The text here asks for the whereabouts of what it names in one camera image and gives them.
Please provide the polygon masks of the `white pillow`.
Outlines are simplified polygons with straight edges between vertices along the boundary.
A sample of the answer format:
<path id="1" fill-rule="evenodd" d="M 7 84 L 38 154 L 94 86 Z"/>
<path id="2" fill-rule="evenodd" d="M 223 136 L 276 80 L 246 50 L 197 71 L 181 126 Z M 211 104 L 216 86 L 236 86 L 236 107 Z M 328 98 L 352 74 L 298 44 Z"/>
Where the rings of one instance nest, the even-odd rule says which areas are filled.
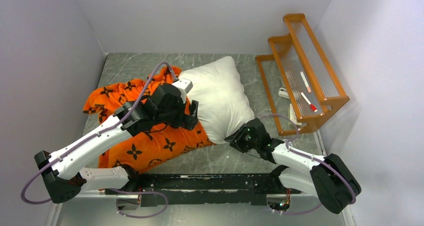
<path id="1" fill-rule="evenodd" d="M 192 82 L 187 97 L 198 101 L 197 118 L 212 143 L 225 144 L 226 138 L 255 118 L 231 56 L 182 71 L 179 78 Z"/>

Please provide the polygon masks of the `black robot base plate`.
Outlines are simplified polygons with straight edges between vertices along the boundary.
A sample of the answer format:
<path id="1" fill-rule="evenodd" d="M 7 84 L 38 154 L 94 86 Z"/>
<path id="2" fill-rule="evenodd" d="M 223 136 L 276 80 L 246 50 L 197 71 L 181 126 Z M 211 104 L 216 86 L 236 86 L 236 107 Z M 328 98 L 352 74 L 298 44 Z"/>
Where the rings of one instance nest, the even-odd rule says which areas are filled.
<path id="1" fill-rule="evenodd" d="M 300 193 L 283 187 L 273 173 L 141 174 L 122 190 L 160 192 L 174 205 L 248 203 L 266 206 L 268 200 L 283 200 L 288 192 Z"/>

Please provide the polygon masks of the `orange patterned pillowcase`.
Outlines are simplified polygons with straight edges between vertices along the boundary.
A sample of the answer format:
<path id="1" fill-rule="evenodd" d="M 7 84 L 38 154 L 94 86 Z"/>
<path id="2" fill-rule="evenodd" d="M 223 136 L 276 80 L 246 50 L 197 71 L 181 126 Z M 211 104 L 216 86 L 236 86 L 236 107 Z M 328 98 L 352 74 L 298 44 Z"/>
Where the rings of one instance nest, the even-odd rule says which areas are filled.
<path id="1" fill-rule="evenodd" d="M 88 96 L 83 112 L 96 114 L 99 123 L 104 123 L 125 102 L 136 100 L 145 84 L 145 80 L 132 79 L 99 87 Z M 191 131 L 164 124 L 156 125 L 152 130 L 152 133 L 140 133 L 118 143 L 99 155 L 98 168 L 127 165 L 135 172 L 143 173 L 182 154 L 213 144 L 200 123 Z"/>

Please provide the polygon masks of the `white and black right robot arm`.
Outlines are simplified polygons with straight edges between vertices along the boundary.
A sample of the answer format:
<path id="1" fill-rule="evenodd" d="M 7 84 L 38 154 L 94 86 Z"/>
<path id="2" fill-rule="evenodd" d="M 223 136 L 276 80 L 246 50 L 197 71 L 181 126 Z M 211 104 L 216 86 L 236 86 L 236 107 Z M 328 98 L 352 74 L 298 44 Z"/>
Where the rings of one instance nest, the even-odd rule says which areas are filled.
<path id="1" fill-rule="evenodd" d="M 354 204 L 362 192 L 359 182 L 338 155 L 307 153 L 294 148 L 290 140 L 271 138 L 258 118 L 225 140 L 239 152 L 255 150 L 261 159 L 278 165 L 269 183 L 276 193 L 285 189 L 305 192 L 315 196 L 328 211 L 339 214 Z"/>

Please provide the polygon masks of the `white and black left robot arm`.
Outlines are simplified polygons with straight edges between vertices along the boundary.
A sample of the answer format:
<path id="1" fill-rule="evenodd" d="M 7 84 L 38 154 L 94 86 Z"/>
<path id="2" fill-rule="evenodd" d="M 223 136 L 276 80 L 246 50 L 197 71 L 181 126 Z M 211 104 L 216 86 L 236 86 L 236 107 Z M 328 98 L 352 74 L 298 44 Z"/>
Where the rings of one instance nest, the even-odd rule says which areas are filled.
<path id="1" fill-rule="evenodd" d="M 93 169 L 86 164 L 121 142 L 139 134 L 155 133 L 153 127 L 159 124 L 193 130 L 198 123 L 199 103 L 187 100 L 192 88 L 187 79 L 159 85 L 152 95 L 140 95 L 135 101 L 124 103 L 99 127 L 74 143 L 52 153 L 38 152 L 34 159 L 50 200 L 63 203 L 94 189 L 135 192 L 139 180 L 128 166 Z"/>

